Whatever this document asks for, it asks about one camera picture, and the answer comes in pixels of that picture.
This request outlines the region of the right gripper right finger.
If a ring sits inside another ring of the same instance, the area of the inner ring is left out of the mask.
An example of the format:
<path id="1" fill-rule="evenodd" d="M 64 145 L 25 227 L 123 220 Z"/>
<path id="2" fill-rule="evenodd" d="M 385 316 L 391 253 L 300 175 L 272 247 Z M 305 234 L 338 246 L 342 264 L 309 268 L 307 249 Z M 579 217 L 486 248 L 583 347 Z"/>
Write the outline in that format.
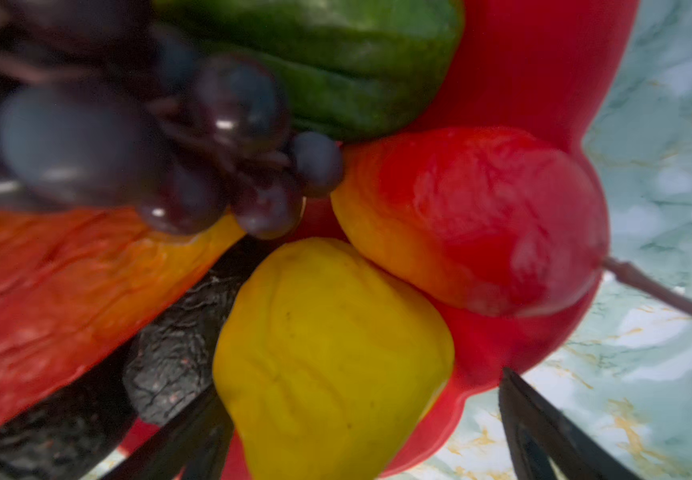
<path id="1" fill-rule="evenodd" d="M 640 477 L 530 386 L 505 368 L 499 409 L 516 477 L 638 480 Z"/>

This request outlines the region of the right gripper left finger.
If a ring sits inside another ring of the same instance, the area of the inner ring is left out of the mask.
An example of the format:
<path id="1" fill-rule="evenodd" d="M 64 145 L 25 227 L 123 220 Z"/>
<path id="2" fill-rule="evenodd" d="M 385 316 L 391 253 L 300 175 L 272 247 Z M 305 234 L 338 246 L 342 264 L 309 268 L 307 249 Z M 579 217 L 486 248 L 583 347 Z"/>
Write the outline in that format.
<path id="1" fill-rule="evenodd" d="M 106 479 L 219 479 L 234 424 L 214 387 L 205 389 Z"/>

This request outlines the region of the yellow bell pepper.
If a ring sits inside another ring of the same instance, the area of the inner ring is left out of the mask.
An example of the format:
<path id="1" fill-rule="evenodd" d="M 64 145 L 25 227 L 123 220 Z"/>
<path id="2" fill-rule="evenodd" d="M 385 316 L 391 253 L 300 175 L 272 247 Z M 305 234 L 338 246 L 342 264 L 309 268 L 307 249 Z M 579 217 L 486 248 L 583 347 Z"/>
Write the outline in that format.
<path id="1" fill-rule="evenodd" d="M 241 287 L 213 376 L 254 479 L 375 479 L 451 378 L 437 309 L 351 245 L 288 243 Z"/>

